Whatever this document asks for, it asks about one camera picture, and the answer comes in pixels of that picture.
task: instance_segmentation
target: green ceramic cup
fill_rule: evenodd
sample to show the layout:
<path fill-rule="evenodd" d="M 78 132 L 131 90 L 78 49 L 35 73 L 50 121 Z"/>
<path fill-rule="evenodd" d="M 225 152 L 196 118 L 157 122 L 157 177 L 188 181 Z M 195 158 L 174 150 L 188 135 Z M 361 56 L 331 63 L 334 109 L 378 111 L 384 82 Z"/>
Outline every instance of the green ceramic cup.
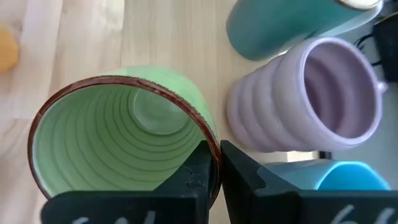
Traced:
<path fill-rule="evenodd" d="M 210 110 L 185 76 L 129 67 L 73 83 L 54 94 L 33 120 L 29 164 L 40 190 L 151 191 L 199 142 L 211 147 L 220 188 L 220 145 Z"/>

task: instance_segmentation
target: table top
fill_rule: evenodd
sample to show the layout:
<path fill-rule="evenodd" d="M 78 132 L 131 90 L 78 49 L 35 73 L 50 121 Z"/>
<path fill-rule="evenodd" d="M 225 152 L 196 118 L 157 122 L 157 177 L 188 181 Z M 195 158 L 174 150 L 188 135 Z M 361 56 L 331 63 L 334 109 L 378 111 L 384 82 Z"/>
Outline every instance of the table top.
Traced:
<path fill-rule="evenodd" d="M 232 84 L 266 62 L 242 58 L 225 26 L 235 0 L 0 0 L 0 24 L 20 44 L 20 61 L 0 75 L 0 223 L 40 223 L 45 198 L 27 163 L 30 122 L 63 86 L 130 65 L 186 74 L 213 112 L 221 139 L 237 143 L 225 102 Z M 252 154 L 262 161 L 312 153 Z M 224 198 L 210 223 L 228 223 Z"/>

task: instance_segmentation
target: brown cup rim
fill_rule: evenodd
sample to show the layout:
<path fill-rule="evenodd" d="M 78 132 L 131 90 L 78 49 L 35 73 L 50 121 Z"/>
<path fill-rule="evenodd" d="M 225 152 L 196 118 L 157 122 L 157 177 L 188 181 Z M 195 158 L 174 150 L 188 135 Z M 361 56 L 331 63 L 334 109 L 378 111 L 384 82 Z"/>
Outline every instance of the brown cup rim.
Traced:
<path fill-rule="evenodd" d="M 195 108 L 193 108 L 186 100 L 183 98 L 179 97 L 176 95 L 174 92 L 168 90 L 166 87 L 163 87 L 159 84 L 150 82 L 148 80 L 142 79 L 142 78 L 137 78 L 137 77 L 129 77 L 129 76 L 121 76 L 121 75 L 103 75 L 103 76 L 98 76 L 98 77 L 91 77 L 91 78 L 86 78 L 84 80 L 77 81 L 75 83 L 72 83 L 58 92 L 56 92 L 54 95 L 52 95 L 44 104 L 43 106 L 39 109 L 37 114 L 35 115 L 35 118 L 32 121 L 32 124 L 30 126 L 29 130 L 29 135 L 28 135 L 28 141 L 27 141 L 27 157 L 29 161 L 29 168 L 30 172 L 32 173 L 32 176 L 36 182 L 36 185 L 40 189 L 40 191 L 43 193 L 46 199 L 52 198 L 50 194 L 45 190 L 44 186 L 39 180 L 38 175 L 36 174 L 36 171 L 34 169 L 33 165 L 33 140 L 34 140 L 34 135 L 36 132 L 37 127 L 39 126 L 39 123 L 45 114 L 45 112 L 59 99 L 63 98 L 64 96 L 68 95 L 69 93 L 72 93 L 74 91 L 80 90 L 82 88 L 86 88 L 89 86 L 95 86 L 95 85 L 109 85 L 109 84 L 120 84 L 120 85 L 128 85 L 128 86 L 136 86 L 138 88 L 142 88 L 144 90 L 151 91 L 155 94 L 158 94 L 160 96 L 163 96 L 164 98 L 170 100 L 171 102 L 175 103 L 178 107 L 180 107 L 184 112 L 186 112 L 189 117 L 191 117 L 194 122 L 199 126 L 199 128 L 202 130 L 203 134 L 206 137 L 206 140 L 209 143 L 210 149 L 211 149 L 211 154 L 213 155 L 213 163 L 214 163 L 214 179 L 212 180 L 213 183 L 211 185 L 211 190 L 210 190 L 210 207 L 214 204 L 218 193 L 220 191 L 221 187 L 221 164 L 222 164 L 222 155 L 221 155 L 221 149 L 220 149 L 220 144 L 217 141 L 217 138 L 211 131 L 211 128 L 207 124 L 207 122 L 203 119 L 203 117 L 196 111 Z"/>

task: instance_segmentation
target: wooden surface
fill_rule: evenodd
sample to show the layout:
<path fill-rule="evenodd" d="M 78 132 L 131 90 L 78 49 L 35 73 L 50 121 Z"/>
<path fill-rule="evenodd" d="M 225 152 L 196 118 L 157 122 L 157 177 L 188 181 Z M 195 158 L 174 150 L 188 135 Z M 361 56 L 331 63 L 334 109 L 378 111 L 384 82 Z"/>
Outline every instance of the wooden surface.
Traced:
<path fill-rule="evenodd" d="M 0 0 L 0 24 L 21 45 L 18 66 L 0 75 L 0 223 L 40 223 L 44 197 L 27 164 L 31 119 L 61 87 L 127 65 L 162 65 L 198 85 L 221 139 L 236 142 L 224 106 L 231 85 L 265 62 L 230 46 L 226 18 L 235 0 Z M 261 161 L 313 154 L 253 153 Z M 229 223 L 223 193 L 210 223 Z"/>

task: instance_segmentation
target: mug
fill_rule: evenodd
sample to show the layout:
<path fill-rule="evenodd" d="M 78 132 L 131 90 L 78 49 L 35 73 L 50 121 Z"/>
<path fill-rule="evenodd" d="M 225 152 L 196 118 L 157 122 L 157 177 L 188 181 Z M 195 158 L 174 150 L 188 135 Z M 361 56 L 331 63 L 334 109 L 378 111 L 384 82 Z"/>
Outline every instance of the mug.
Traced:
<path fill-rule="evenodd" d="M 198 88 L 164 68 L 128 67 L 72 83 L 41 107 L 28 157 L 42 193 L 151 191 L 206 139 L 220 188 L 220 143 Z"/>
<path fill-rule="evenodd" d="M 303 190 L 390 190 L 389 184 L 363 162 L 315 159 L 264 167 Z"/>
<path fill-rule="evenodd" d="M 261 152 L 346 150 L 375 132 L 385 90 L 353 45 L 312 38 L 238 81 L 228 121 L 238 140 Z"/>
<path fill-rule="evenodd" d="M 236 51 L 260 60 L 310 37 L 353 30 L 375 18 L 382 6 L 382 0 L 239 0 L 226 30 Z"/>

